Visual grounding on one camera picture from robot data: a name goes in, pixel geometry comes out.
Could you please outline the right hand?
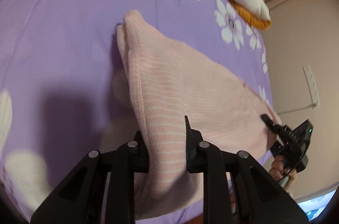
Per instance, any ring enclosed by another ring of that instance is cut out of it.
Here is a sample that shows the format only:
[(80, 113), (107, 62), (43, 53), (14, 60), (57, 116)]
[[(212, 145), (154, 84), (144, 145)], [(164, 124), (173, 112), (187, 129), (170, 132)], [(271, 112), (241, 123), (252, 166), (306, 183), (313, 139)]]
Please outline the right hand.
[[(274, 161), (271, 164), (271, 169), (268, 171), (268, 173), (276, 180), (280, 180), (283, 177), (283, 174), (286, 172), (283, 170), (283, 161), (284, 157), (277, 155), (276, 158), (274, 159)], [(293, 184), (293, 182), (296, 180), (297, 178), (297, 172), (296, 169), (293, 169), (292, 171), (290, 171), (290, 173), (288, 174), (289, 180), (286, 183), (286, 185), (284, 186), (284, 189), (286, 192), (288, 192), (291, 189), (291, 186)]]

